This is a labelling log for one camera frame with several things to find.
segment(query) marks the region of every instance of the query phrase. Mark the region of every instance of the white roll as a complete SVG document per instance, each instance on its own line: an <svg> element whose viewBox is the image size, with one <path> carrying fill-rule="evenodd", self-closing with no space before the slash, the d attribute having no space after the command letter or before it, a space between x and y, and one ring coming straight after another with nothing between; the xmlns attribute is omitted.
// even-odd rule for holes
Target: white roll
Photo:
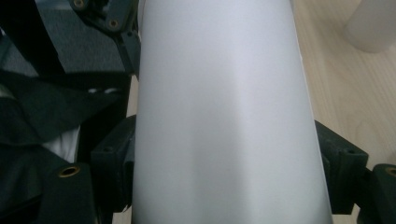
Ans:
<svg viewBox="0 0 396 224"><path fill-rule="evenodd" d="M137 224L327 224L289 0L149 0Z"/></svg>
<svg viewBox="0 0 396 224"><path fill-rule="evenodd" d="M396 41L396 0L362 0L345 29L357 49L377 53Z"/></svg>

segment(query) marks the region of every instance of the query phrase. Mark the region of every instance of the black mechanical part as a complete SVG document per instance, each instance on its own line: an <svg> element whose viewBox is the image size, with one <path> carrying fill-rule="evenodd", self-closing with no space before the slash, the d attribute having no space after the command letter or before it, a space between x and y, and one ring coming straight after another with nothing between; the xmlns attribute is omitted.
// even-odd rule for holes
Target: black mechanical part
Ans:
<svg viewBox="0 0 396 224"><path fill-rule="evenodd" d="M356 193L361 208L358 224L396 223L396 166L378 164L359 182Z"/></svg>
<svg viewBox="0 0 396 224"><path fill-rule="evenodd" d="M49 176L44 186L37 223L97 223L89 165L68 164Z"/></svg>
<svg viewBox="0 0 396 224"><path fill-rule="evenodd" d="M40 76L64 74L35 0L0 1L0 27Z"/></svg>
<svg viewBox="0 0 396 224"><path fill-rule="evenodd" d="M103 210L122 212L131 206L135 120L123 120L91 152L96 198Z"/></svg>
<svg viewBox="0 0 396 224"><path fill-rule="evenodd" d="M139 74L138 0L69 0L81 20L114 40L126 73Z"/></svg>
<svg viewBox="0 0 396 224"><path fill-rule="evenodd" d="M318 121L316 127L332 213L350 215L355 204L353 191L369 156Z"/></svg>

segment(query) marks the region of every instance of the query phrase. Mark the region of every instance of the white container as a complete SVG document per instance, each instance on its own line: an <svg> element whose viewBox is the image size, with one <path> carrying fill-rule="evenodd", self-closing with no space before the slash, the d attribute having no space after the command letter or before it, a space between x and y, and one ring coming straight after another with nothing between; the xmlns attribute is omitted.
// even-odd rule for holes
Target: white container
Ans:
<svg viewBox="0 0 396 224"><path fill-rule="evenodd" d="M357 49L377 53L396 41L396 0L362 0L345 29Z"/></svg>
<svg viewBox="0 0 396 224"><path fill-rule="evenodd" d="M332 223L290 1L143 14L134 223Z"/></svg>

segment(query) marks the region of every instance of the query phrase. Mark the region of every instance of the light wood table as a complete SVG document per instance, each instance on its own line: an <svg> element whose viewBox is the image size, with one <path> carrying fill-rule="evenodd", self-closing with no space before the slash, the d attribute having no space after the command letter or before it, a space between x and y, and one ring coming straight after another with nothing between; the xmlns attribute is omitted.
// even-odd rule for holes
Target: light wood table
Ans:
<svg viewBox="0 0 396 224"><path fill-rule="evenodd" d="M396 47L365 53L344 39L359 0L294 2L315 119L369 153L370 169L396 164ZM356 215L334 223L356 223Z"/></svg>

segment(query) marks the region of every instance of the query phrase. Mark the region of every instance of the black plastic bracket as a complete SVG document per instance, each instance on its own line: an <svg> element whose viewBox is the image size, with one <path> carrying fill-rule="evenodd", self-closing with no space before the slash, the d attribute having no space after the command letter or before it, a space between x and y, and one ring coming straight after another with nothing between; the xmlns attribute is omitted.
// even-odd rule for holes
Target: black plastic bracket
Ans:
<svg viewBox="0 0 396 224"><path fill-rule="evenodd" d="M332 213L350 215L355 204L353 191L369 155L318 121L316 127Z"/></svg>

